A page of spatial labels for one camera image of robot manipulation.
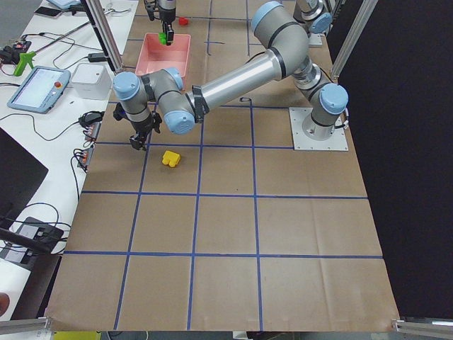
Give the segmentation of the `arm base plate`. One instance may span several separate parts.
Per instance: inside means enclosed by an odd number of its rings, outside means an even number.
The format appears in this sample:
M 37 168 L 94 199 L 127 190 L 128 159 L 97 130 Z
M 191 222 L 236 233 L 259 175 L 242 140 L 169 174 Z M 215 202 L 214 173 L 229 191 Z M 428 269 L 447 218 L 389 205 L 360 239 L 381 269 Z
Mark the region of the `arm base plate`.
M 348 142 L 342 121 L 329 127 L 316 124 L 311 116 L 312 108 L 289 107 L 289 121 L 295 151 L 348 152 Z

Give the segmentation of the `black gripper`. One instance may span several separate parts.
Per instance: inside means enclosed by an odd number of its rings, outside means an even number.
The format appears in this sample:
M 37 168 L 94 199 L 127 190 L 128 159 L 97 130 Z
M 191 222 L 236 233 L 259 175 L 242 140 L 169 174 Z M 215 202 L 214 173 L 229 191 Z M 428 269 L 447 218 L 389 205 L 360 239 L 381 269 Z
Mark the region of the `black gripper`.
M 134 128 L 135 134 L 130 136 L 129 141 L 133 149 L 135 150 L 147 150 L 147 136 L 154 130 L 156 133 L 160 133 L 160 124 L 162 119 L 159 113 L 156 111 L 150 112 L 150 114 L 141 122 L 130 121 Z
M 174 39 L 174 29 L 173 29 L 173 22 L 176 19 L 176 15 L 174 13 L 162 13 L 161 14 L 161 23 L 162 23 L 162 30 L 166 34 L 166 44 L 172 45 Z

